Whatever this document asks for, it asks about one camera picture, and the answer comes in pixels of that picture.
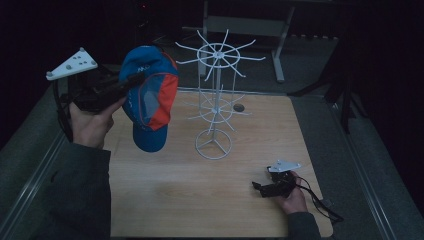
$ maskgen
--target cable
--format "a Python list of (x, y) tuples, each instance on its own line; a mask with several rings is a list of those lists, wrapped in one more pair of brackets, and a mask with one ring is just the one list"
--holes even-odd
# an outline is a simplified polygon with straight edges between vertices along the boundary
[[(303, 181), (306, 182), (306, 184), (308, 185), (308, 188), (302, 186), (302, 185), (298, 185), (296, 184), (297, 187), (306, 190), (311, 196), (312, 196), (312, 201), (315, 205), (315, 208), (318, 210), (318, 212), (320, 212), (323, 216), (329, 218), (332, 222), (332, 224), (336, 224), (338, 222), (343, 222), (344, 218), (341, 217), (340, 215), (338, 215), (337, 213), (335, 213), (334, 211), (332, 211), (331, 209), (329, 209), (327, 206), (325, 206), (321, 200), (319, 200), (319, 198), (317, 197), (317, 195), (315, 195), (315, 193), (311, 190), (311, 186), (309, 185), (309, 182), (306, 181), (304, 178), (298, 177), (300, 179), (302, 179)], [(325, 215), (320, 209), (319, 207), (321, 207), (322, 209), (324, 209), (325, 211), (327, 211), (328, 216)]]
[(62, 106), (62, 102), (59, 97), (59, 86), (58, 86), (57, 80), (53, 81), (53, 96), (56, 102), (56, 107), (57, 107), (56, 111), (58, 115), (59, 126), (62, 129), (62, 131), (65, 133), (68, 140), (72, 142), (73, 140), (72, 128), (71, 128), (71, 125), (69, 124), (68, 117), (64, 110), (64, 108), (66, 108), (67, 106), (65, 107)]

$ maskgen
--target wooden table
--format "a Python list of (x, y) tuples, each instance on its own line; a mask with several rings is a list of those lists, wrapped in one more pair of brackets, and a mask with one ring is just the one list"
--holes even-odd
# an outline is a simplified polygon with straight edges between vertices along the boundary
[[(272, 199), (261, 198), (251, 182), (269, 184), (266, 167), (278, 159), (302, 164), (296, 171), (321, 197), (318, 182), (291, 101), (284, 96), (245, 95), (237, 103), (251, 115), (233, 115), (219, 128), (232, 139), (231, 152), (209, 160), (195, 150), (195, 138), (209, 123), (198, 115), (197, 92), (178, 92), (165, 147), (139, 150), (132, 122), (114, 115), (105, 148), (112, 151), (112, 236), (124, 237), (283, 237), (285, 214)], [(330, 221), (313, 207), (321, 235)]]

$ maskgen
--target small round object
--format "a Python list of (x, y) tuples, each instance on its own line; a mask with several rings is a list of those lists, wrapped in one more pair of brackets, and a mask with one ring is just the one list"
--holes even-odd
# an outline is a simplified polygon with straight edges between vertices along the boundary
[(236, 112), (243, 112), (244, 111), (244, 106), (243, 106), (243, 104), (236, 103), (236, 104), (234, 104), (233, 109)]

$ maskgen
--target baseball cap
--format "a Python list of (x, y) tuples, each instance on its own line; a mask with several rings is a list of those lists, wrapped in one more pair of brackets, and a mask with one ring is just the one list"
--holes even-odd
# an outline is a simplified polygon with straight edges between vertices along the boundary
[(125, 57), (119, 80), (141, 72), (144, 82), (129, 90), (122, 108), (133, 122), (135, 144), (145, 152), (157, 152), (166, 142), (178, 71), (175, 61), (157, 47), (139, 46)]

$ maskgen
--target human hand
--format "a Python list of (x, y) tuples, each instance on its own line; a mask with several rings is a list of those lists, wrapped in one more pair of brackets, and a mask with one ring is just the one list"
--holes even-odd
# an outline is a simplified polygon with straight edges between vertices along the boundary
[(106, 133), (113, 126), (112, 114), (124, 104), (125, 98), (121, 98), (99, 114), (81, 111), (74, 103), (71, 103), (72, 131), (74, 143), (87, 147), (102, 149)]
[[(301, 179), (298, 178), (299, 175), (293, 171), (291, 171), (291, 173), (296, 177), (296, 184), (300, 185)], [(287, 198), (279, 196), (275, 197), (275, 200), (286, 214), (308, 211), (305, 195), (299, 187), (295, 187)]]

